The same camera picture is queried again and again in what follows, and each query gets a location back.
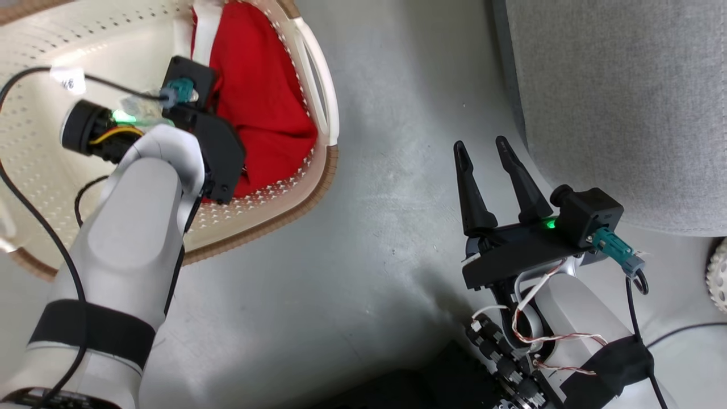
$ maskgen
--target gray fabric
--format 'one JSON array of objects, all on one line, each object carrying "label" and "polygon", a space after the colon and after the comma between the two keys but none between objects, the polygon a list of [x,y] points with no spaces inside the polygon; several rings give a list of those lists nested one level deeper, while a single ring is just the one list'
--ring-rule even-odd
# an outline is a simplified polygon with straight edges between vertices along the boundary
[{"label": "gray fabric", "polygon": [[507,99],[510,100],[510,107],[513,110],[515,127],[518,128],[520,138],[523,140],[525,147],[527,147],[525,117],[523,116],[523,105],[520,101],[518,74],[515,69],[515,55],[513,54],[513,40],[510,38],[510,24],[507,21],[507,4],[505,0],[493,0],[492,10],[495,28],[497,30],[497,43],[502,59],[502,70],[505,74]]},{"label": "gray fabric", "polygon": [[725,4],[510,1],[528,145],[636,226],[727,234]]}]

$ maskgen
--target red garment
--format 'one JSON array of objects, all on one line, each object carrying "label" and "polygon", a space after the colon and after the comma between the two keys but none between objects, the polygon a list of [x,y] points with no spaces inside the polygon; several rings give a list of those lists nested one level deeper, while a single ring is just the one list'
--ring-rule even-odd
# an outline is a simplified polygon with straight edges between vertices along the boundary
[{"label": "red garment", "polygon": [[295,68],[268,18],[246,2],[222,9],[209,66],[220,75],[217,115],[247,151],[235,197],[293,176],[316,144]]}]

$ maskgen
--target floor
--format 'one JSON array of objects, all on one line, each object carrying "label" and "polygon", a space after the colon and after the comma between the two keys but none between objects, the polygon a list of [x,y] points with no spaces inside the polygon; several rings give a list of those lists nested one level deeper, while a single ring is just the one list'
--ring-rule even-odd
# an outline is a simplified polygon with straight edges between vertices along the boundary
[{"label": "floor", "polygon": [[[463,140],[490,211],[517,218],[494,138],[506,135],[544,191],[515,133],[482,1],[299,0],[337,87],[342,134],[331,191],[304,218],[182,270],[141,388],[142,408],[305,408],[395,368],[415,368],[458,321],[491,303],[465,288],[452,146]],[[710,239],[629,226],[648,253],[651,294],[637,296],[647,341],[726,320],[704,286]],[[0,381],[17,367],[49,285],[0,258]],[[615,263],[580,277],[628,322]],[[682,408],[723,405],[724,328],[654,349]]]}]

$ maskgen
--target beige plastic basket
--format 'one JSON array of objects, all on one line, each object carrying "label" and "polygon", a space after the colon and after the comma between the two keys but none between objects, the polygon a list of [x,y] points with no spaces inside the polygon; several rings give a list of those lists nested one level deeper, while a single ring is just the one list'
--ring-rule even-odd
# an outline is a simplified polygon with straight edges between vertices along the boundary
[{"label": "beige plastic basket", "polygon": [[[21,0],[0,9],[0,79],[34,65],[82,67],[136,90],[158,88],[173,55],[189,55],[193,0]],[[238,247],[294,221],[331,185],[338,160],[338,106],[321,48],[293,0],[249,0],[268,16],[300,78],[318,141],[298,173],[230,205],[203,204],[185,237],[185,264]],[[126,95],[88,84],[83,98],[120,108]],[[113,169],[98,158],[64,151],[63,117],[78,97],[47,74],[20,82],[0,114],[0,157],[11,179],[70,246],[78,233],[73,200],[90,180]],[[84,197],[91,213],[100,188]],[[30,213],[0,188],[0,244],[31,273],[51,280],[60,254]]]}]

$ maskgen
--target green light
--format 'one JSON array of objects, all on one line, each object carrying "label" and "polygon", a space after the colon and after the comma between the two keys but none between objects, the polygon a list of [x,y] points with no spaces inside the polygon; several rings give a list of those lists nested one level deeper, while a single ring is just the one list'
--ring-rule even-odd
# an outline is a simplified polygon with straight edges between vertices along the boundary
[{"label": "green light", "polygon": [[135,116],[131,116],[122,110],[112,112],[111,117],[117,124],[133,124],[136,122]]}]

